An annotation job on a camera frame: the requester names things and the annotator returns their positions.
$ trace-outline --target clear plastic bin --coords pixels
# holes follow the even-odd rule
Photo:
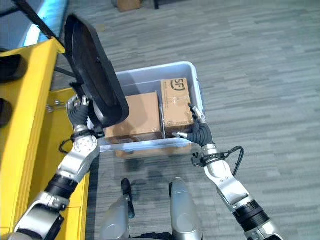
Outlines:
[[[157,91],[160,108],[162,108],[161,80],[186,78],[191,103],[204,112],[203,100],[195,66],[188,61],[165,65],[121,71],[116,73],[124,95],[131,96]],[[190,142],[182,138],[165,138],[151,141],[139,141],[111,144],[105,138],[99,139],[100,151],[141,151],[168,147],[186,147]]]

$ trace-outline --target yellow cart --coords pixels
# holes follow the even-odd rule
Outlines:
[[[65,156],[58,151],[59,145],[73,133],[65,108],[46,110],[55,100],[66,103],[75,94],[71,88],[49,92],[57,55],[64,52],[53,37],[0,54],[20,54],[28,62],[23,78],[0,84],[1,98],[13,107],[9,124],[0,128],[1,236],[14,230],[31,201],[45,189]],[[88,188],[89,174],[62,212],[65,220],[57,239],[85,239]]]

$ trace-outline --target sf logo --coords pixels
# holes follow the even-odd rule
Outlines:
[[[186,89],[183,79],[171,80],[171,88],[176,91],[183,91]]]

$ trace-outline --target silver robot arm segment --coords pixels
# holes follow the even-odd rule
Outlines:
[[[193,165],[204,167],[206,176],[215,184],[218,194],[248,240],[284,240],[263,208],[235,178],[244,154],[243,148],[238,146],[229,152],[219,152],[205,116],[196,106],[189,104],[189,107],[199,128],[193,133],[178,132],[173,135],[201,146],[201,152],[193,154]],[[225,160],[237,150],[240,150],[240,156],[232,173]]]
[[[61,229],[64,218],[60,211],[69,205],[69,199],[78,183],[100,155],[97,138],[88,130],[89,99],[73,96],[67,103],[68,117],[73,125],[72,150],[64,157],[46,189],[39,193],[14,228],[10,240],[53,240]]]

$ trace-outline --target brown cardboard box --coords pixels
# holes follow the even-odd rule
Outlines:
[[[117,6],[120,12],[139,9],[141,6],[140,0],[117,0]]]
[[[158,156],[176,156],[176,155],[188,155],[192,152],[192,145],[188,144],[184,147],[165,147],[158,149],[148,149],[140,151],[115,151],[115,155],[122,159],[138,159],[138,158],[151,158]]]
[[[128,118],[104,130],[112,144],[162,139],[157,92],[127,96]]]
[[[187,79],[163,80],[161,92],[166,138],[172,138],[174,132],[190,132],[194,120],[188,106],[190,96]]]

